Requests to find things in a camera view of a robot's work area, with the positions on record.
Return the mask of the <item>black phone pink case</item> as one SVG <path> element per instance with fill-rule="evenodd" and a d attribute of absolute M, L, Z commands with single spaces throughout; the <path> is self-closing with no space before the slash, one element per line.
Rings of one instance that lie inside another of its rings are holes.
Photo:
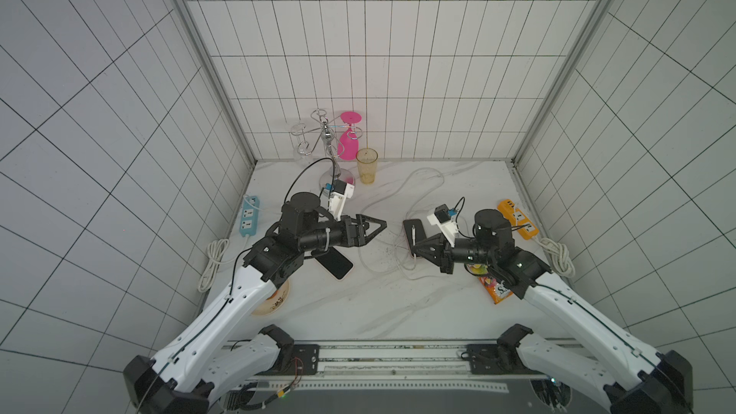
<path fill-rule="evenodd" d="M 333 247 L 324 251 L 314 251 L 312 256 L 338 281 L 342 281 L 354 268 L 354 264 Z"/>

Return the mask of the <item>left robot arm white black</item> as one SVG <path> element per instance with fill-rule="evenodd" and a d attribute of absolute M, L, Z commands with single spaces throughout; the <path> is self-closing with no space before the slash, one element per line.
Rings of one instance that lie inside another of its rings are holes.
<path fill-rule="evenodd" d="M 324 208 L 313 193 L 287 199 L 278 222 L 237 256 L 229 284 L 192 324 L 151 358 L 136 356 L 126 366 L 126 390 L 137 412 L 205 413 L 225 393 L 255 376 L 296 368 L 294 340 L 276 325 L 264 327 L 233 350 L 223 347 L 306 257 L 366 246 L 386 227 L 379 218 Z"/>

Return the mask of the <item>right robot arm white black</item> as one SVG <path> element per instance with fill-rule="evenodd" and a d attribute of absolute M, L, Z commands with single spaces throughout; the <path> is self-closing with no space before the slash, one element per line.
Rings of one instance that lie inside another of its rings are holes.
<path fill-rule="evenodd" d="M 555 287 L 555 272 L 538 256 L 518 247 L 513 225 L 496 209 L 475 214 L 473 235 L 463 237 L 452 210 L 435 209 L 427 222 L 439 232 L 427 236 L 417 218 L 404 221 L 413 255 L 451 274 L 457 264 L 483 266 L 515 297 L 552 318 L 589 356 L 571 352 L 516 324 L 496 341 L 503 368 L 518 367 L 561 381 L 609 413 L 690 413 L 693 368 L 676 351 L 659 352 L 596 310 L 569 287 Z"/>

